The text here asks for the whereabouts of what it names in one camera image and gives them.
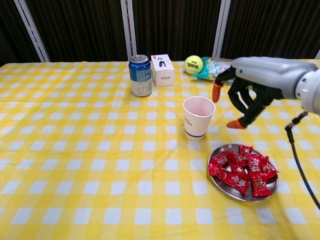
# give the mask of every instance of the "plastic bag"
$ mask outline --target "plastic bag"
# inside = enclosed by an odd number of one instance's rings
[[[202,57],[201,60],[203,63],[201,72],[192,75],[197,79],[214,80],[216,76],[231,67],[231,65],[225,61],[215,61],[208,56]]]

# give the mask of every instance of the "dark curtain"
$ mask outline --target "dark curtain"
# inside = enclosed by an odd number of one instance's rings
[[[231,1],[221,57],[313,59],[319,49],[319,0]]]
[[[127,61],[120,0],[26,0],[52,62]]]
[[[40,61],[13,0],[1,1],[0,26],[0,67]]]
[[[212,56],[220,0],[133,0],[138,54]]]

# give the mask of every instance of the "can lid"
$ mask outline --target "can lid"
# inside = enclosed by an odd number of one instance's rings
[[[146,55],[138,54],[130,57],[130,62],[134,64],[143,64],[149,61],[149,58]]]

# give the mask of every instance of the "orange fingertip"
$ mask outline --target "orange fingertip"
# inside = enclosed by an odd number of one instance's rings
[[[245,127],[240,124],[239,120],[230,121],[226,126],[230,129],[245,129]]]
[[[212,101],[214,103],[218,102],[218,100],[220,98],[220,91],[221,91],[222,87],[223,87],[223,85],[219,85],[219,84],[216,84],[215,82],[213,82]]]

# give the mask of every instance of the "white paper cup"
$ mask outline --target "white paper cup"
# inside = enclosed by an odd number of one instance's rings
[[[191,139],[205,136],[216,106],[213,101],[203,96],[191,96],[183,102],[184,131]]]

